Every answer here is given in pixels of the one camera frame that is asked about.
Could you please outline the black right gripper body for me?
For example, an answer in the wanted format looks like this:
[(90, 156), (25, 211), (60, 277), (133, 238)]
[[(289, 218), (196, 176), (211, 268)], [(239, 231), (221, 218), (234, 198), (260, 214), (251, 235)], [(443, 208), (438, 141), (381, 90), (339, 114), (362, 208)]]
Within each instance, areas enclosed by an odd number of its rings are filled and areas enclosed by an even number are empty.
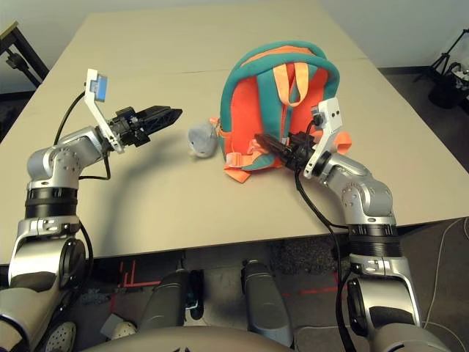
[(306, 132), (289, 133), (288, 143), (281, 156), (282, 164), (292, 171), (305, 169), (314, 154), (315, 145), (314, 137)]

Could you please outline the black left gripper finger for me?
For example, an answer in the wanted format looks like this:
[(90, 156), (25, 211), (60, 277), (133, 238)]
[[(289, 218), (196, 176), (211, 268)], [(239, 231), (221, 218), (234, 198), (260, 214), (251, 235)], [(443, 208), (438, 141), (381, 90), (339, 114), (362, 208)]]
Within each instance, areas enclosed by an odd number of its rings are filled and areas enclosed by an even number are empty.
[(176, 114), (180, 116), (182, 109), (173, 109), (170, 106), (150, 106), (137, 113), (139, 117), (159, 117), (167, 114)]
[(164, 128), (173, 125), (180, 117), (181, 113), (162, 113), (153, 114), (145, 117), (141, 126), (141, 130), (145, 134), (153, 134)]

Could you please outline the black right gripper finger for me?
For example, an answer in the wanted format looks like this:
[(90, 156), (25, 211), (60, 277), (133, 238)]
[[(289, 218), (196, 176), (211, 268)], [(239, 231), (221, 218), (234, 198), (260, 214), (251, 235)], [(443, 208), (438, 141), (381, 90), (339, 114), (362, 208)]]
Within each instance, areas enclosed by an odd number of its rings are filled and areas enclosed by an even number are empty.
[(275, 158), (279, 158), (282, 162), (285, 162), (287, 159), (290, 158), (292, 154), (292, 150), (289, 147), (289, 151), (267, 151), (265, 150), (268, 154), (273, 155)]
[(289, 151), (289, 147), (273, 136), (266, 133), (256, 133), (254, 135), (257, 144), (267, 151)]

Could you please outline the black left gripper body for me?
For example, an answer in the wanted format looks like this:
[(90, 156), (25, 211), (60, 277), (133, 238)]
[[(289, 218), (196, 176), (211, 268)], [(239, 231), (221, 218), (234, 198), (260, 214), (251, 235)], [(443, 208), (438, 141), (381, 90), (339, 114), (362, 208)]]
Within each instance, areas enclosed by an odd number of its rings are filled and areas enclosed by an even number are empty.
[(150, 142), (145, 109), (138, 112), (131, 106), (121, 109), (108, 124), (124, 147), (131, 145), (140, 147)]

